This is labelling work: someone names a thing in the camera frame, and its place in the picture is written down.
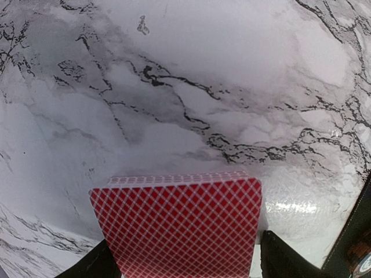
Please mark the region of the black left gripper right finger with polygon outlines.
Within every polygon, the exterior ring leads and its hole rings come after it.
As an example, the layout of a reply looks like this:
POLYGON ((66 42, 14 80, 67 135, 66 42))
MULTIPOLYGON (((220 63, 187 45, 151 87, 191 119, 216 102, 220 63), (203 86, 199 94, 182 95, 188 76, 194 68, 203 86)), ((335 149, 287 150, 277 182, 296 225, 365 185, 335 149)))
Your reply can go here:
POLYGON ((260 241, 263 278, 327 277, 272 231, 264 231, 260 241))

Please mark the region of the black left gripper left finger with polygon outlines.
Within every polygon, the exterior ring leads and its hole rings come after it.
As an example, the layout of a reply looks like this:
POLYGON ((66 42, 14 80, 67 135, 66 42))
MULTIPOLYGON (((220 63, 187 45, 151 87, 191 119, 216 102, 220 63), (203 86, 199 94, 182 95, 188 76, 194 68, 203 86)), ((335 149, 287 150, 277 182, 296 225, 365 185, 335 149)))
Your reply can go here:
POLYGON ((107 245, 102 240, 75 265, 56 278, 120 278, 122 273, 107 245))

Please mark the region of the red playing card deck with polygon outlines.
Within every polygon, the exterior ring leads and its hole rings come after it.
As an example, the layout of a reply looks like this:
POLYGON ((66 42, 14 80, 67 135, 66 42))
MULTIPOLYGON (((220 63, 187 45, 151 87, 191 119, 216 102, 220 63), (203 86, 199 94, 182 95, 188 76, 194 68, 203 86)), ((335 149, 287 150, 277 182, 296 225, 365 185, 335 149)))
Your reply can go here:
POLYGON ((261 187, 243 171, 112 177, 89 197, 124 277, 248 277, 261 187))

